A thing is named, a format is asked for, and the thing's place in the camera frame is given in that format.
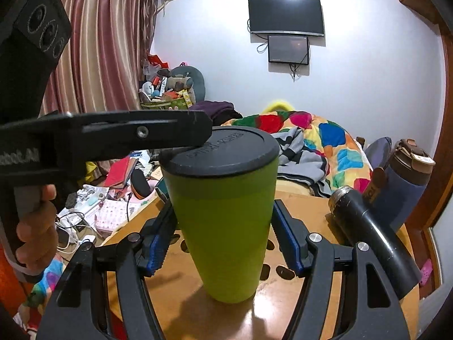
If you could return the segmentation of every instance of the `metal screw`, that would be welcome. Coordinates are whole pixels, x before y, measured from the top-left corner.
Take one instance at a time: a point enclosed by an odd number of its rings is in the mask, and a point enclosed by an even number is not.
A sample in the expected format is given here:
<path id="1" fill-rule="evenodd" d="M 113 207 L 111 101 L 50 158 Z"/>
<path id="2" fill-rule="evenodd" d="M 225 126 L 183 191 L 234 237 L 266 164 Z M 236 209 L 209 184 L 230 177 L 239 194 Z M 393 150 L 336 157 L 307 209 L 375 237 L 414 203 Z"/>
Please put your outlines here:
<path id="1" fill-rule="evenodd" d="M 149 130 L 146 126 L 139 126 L 137 128 L 137 137 L 139 137 L 140 139 L 145 139 L 149 134 Z"/>
<path id="2" fill-rule="evenodd" d="M 89 251 L 91 249 L 91 247 L 93 246 L 93 244 L 91 242 L 84 242 L 82 243 L 82 245 L 80 246 L 80 249 L 82 249 L 82 251 Z"/>
<path id="3" fill-rule="evenodd" d="M 319 243 L 322 240 L 322 236 L 318 233 L 311 233 L 309 238 L 312 242 L 315 243 Z"/>
<path id="4" fill-rule="evenodd" d="M 366 252 L 368 249 L 370 249 L 370 246 L 364 242 L 359 242 L 357 246 L 362 252 Z"/>
<path id="5" fill-rule="evenodd" d="M 141 236 L 139 233 L 131 233 L 127 236 L 127 240 L 129 240 L 131 243 L 138 242 L 140 238 Z"/>

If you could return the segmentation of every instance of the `human hand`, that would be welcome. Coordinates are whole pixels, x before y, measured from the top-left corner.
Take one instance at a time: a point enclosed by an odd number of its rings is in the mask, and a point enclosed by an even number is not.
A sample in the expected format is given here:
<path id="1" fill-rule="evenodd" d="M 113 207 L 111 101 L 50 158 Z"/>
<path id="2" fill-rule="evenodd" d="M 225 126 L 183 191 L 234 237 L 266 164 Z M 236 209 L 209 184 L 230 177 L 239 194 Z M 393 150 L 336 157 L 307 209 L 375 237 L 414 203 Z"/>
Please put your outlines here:
<path id="1" fill-rule="evenodd" d="M 54 227 L 57 209 L 50 202 L 56 195 L 54 185 L 43 186 L 39 208 L 17 224 L 17 236 L 25 244 L 17 249 L 16 257 L 31 270 L 44 270 L 57 252 L 58 235 Z"/>

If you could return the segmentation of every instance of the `wooden table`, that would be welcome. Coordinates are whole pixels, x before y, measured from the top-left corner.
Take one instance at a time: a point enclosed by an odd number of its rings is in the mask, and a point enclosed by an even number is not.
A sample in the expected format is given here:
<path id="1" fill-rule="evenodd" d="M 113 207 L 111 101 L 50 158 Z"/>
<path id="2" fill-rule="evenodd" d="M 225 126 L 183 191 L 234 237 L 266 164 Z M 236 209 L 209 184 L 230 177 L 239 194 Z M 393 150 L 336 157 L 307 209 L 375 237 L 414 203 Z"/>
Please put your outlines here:
<path id="1" fill-rule="evenodd" d="M 328 218 L 326 198 L 307 197 L 299 194 L 276 192 L 275 197 L 284 201 L 295 218 L 303 220 L 310 232 L 323 235 L 332 243 L 342 242 L 338 229 Z M 107 244 L 120 241 L 133 231 L 139 231 L 148 218 L 155 217 L 163 207 L 156 200 L 140 212 L 123 229 L 112 236 Z M 285 265 L 278 249 L 277 239 L 271 228 L 269 239 L 275 249 L 266 251 L 264 263 L 270 265 L 270 275 L 261 281 L 257 293 L 239 304 L 224 304 L 213 300 L 203 289 L 201 279 L 189 253 L 181 250 L 181 238 L 170 246 L 162 269 L 146 279 L 149 294 L 167 340 L 280 340 L 294 311 L 304 279 L 284 280 L 275 271 Z M 405 227 L 399 237 L 413 254 Z M 108 276 L 109 299 L 112 311 L 121 318 L 115 275 Z M 322 339 L 330 339 L 334 332 L 339 304 L 341 273 L 334 273 Z M 408 323 L 411 339 L 415 339 L 418 320 L 418 286 L 401 302 Z"/>

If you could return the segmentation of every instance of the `television screen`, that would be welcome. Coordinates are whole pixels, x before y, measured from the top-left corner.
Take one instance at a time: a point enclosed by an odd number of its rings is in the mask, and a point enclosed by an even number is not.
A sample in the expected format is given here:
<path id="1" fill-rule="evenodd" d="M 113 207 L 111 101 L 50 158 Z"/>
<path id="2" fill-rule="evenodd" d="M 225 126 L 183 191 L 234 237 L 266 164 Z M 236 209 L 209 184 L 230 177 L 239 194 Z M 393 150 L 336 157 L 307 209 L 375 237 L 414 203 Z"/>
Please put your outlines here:
<path id="1" fill-rule="evenodd" d="M 251 33 L 324 36 L 320 0 L 249 0 Z"/>

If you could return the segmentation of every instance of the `black thermos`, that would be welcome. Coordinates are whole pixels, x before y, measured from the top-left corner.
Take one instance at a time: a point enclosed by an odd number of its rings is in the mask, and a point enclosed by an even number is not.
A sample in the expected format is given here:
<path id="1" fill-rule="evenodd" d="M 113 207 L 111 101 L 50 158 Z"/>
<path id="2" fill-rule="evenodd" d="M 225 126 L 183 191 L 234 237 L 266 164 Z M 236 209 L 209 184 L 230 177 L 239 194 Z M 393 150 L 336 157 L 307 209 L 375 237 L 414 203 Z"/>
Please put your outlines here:
<path id="1" fill-rule="evenodd" d="M 386 224 L 380 224 L 362 194 L 349 186 L 338 188 L 329 199 L 335 222 L 350 244 L 367 243 L 386 272 L 398 299 L 404 298 L 421 279 L 411 254 Z"/>

